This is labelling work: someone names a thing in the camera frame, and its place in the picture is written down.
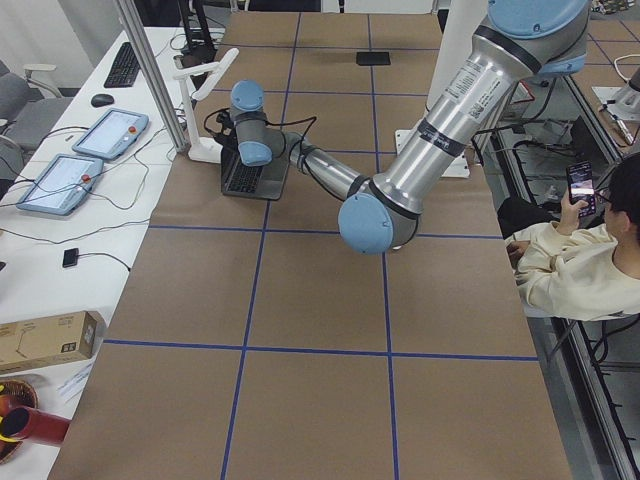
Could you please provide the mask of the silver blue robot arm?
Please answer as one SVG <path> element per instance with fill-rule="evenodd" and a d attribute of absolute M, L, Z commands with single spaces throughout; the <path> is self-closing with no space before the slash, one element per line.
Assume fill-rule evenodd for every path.
<path fill-rule="evenodd" d="M 272 129 L 262 87 L 237 82 L 229 115 L 249 167 L 282 158 L 343 204 L 340 235 L 353 250 L 384 253 L 416 234 L 426 194 L 507 94 L 526 78 L 579 71 L 586 58 L 587 1 L 491 1 L 471 36 L 471 52 L 384 172 L 366 177 L 311 144 Z"/>

